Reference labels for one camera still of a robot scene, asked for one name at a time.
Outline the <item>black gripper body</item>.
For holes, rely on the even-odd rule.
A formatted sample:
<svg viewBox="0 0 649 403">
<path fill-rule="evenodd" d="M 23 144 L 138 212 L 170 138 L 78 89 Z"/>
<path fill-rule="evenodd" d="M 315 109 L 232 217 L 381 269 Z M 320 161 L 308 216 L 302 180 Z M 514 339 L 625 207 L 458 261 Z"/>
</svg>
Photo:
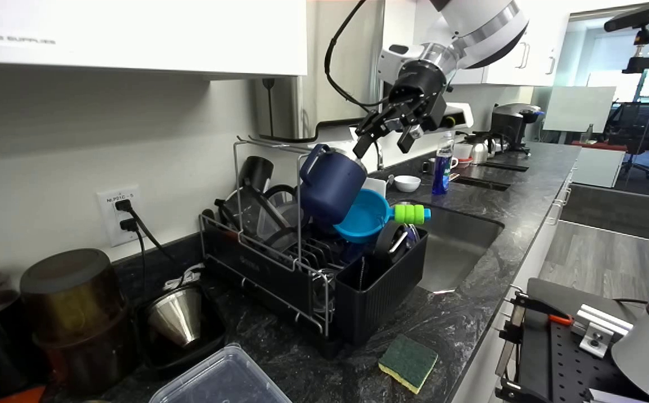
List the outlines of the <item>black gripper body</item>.
<svg viewBox="0 0 649 403">
<path fill-rule="evenodd" d="M 446 75 L 433 62 L 406 62 L 388 95 L 386 108 L 403 125 L 437 130 L 446 111 Z"/>
</svg>

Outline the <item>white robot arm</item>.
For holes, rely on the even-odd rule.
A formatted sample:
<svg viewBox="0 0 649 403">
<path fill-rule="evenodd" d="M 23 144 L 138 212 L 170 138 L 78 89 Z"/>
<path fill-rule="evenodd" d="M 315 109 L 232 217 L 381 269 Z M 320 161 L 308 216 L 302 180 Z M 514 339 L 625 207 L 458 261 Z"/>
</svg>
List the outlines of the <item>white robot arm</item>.
<svg viewBox="0 0 649 403">
<path fill-rule="evenodd" d="M 354 154 L 390 132 L 410 152 L 424 132 L 439 130 L 446 117 L 444 92 L 455 71 L 478 69 L 511 54 L 529 29 L 516 0 L 428 0 L 437 22 L 415 44 L 381 51 L 379 78 L 390 86 L 382 106 L 356 127 Z"/>
</svg>

